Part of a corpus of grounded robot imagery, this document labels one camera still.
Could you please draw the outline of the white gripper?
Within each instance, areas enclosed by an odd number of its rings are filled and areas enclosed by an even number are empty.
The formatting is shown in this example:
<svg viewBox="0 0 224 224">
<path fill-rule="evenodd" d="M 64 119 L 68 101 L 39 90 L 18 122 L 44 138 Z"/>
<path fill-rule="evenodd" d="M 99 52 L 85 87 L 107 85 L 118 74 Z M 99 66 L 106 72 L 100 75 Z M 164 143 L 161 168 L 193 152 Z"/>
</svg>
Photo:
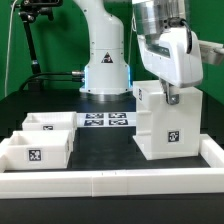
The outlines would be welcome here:
<svg viewBox="0 0 224 224">
<path fill-rule="evenodd" d="M 169 18 L 154 31 L 151 25 L 152 21 L 137 25 L 141 59 L 144 68 L 161 79 L 166 102 L 176 105 L 178 88 L 199 85 L 203 79 L 199 40 L 183 18 Z"/>
</svg>

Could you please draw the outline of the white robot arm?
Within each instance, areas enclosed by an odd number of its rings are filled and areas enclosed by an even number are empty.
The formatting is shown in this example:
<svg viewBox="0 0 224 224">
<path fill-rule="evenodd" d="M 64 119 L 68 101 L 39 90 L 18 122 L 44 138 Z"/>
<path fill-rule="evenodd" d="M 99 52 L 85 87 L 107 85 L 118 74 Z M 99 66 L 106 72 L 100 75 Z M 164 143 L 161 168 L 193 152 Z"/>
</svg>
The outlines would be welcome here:
<svg viewBox="0 0 224 224">
<path fill-rule="evenodd" d="M 104 0 L 73 0 L 87 21 L 90 60 L 84 69 L 84 97 L 117 100 L 132 90 L 124 60 L 124 27 Z M 203 79 L 199 40 L 186 21 L 185 0 L 132 0 L 132 29 L 145 69 L 156 75 L 169 104 L 173 88 L 197 86 Z"/>
</svg>

